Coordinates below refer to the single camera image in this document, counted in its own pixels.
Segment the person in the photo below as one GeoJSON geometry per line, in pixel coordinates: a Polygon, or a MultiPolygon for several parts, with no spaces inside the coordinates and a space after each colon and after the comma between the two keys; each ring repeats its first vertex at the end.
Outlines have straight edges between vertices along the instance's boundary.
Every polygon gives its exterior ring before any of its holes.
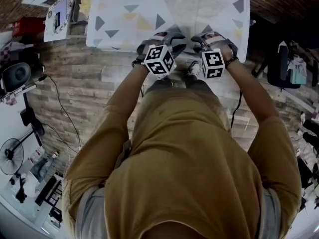
{"type": "Polygon", "coordinates": [[[315,133],[315,135],[311,135],[308,132],[303,132],[301,129],[298,129],[297,135],[302,137],[307,143],[314,147],[316,152],[318,153],[319,149],[319,125],[317,123],[311,122],[309,119],[306,119],[306,115],[304,112],[300,114],[301,126],[304,126],[306,129],[315,133]]]}
{"type": "Polygon", "coordinates": [[[106,104],[63,180],[63,222],[73,238],[282,238],[301,205],[295,152],[275,105],[231,50],[229,74],[259,129],[248,152],[199,64],[186,88],[156,81],[127,121],[149,71],[135,64],[106,104]]]}

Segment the wooden floor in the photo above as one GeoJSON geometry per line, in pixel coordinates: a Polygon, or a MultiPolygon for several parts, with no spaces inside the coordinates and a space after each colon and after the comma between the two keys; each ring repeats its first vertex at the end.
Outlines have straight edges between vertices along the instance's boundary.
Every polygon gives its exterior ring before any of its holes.
{"type": "MultiPolygon", "coordinates": [[[[60,100],[78,129],[83,146],[90,137],[97,115],[131,70],[131,62],[136,55],[120,52],[110,53],[89,48],[81,39],[64,40],[54,44],[43,43],[37,45],[36,49],[41,54],[46,74],[50,75],[57,84],[60,100]]],[[[259,63],[254,59],[254,61],[248,60],[246,65],[249,69],[253,69],[259,66],[259,63]]],[[[153,76],[147,77],[144,82],[145,90],[154,80],[153,76]]],[[[260,81],[273,98],[295,148],[302,148],[301,155],[308,163],[309,168],[312,169],[313,164],[317,161],[313,151],[303,139],[295,140],[300,138],[296,135],[296,131],[300,127],[299,116],[303,109],[283,97],[280,94],[280,89],[269,85],[264,78],[260,81]]],[[[210,79],[206,82],[220,98],[231,117],[239,99],[239,88],[234,80],[226,71],[221,78],[210,79]]],[[[303,86],[298,91],[306,98],[312,97],[318,100],[317,92],[311,88],[303,86]]],[[[37,88],[29,92],[27,96],[36,117],[42,123],[54,128],[71,148],[78,151],[79,139],[76,131],[58,102],[57,91],[50,78],[38,83],[37,88]]],[[[130,134],[133,131],[136,112],[136,110],[133,112],[128,121],[130,134]]],[[[45,125],[44,128],[46,131],[42,137],[44,148],[49,153],[59,151],[60,157],[54,165],[63,174],[65,167],[69,165],[76,153],[69,149],[49,126],[45,125]]],[[[233,137],[247,150],[257,130],[257,121],[243,100],[236,113],[233,137]]]]}

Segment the electric fan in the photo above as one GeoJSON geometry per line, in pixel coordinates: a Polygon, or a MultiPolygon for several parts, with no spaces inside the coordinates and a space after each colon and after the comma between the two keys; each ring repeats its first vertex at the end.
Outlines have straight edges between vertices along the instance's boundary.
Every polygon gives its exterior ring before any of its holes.
{"type": "Polygon", "coordinates": [[[22,141],[11,138],[0,149],[0,169],[6,175],[13,175],[23,163],[24,152],[22,141]]]}

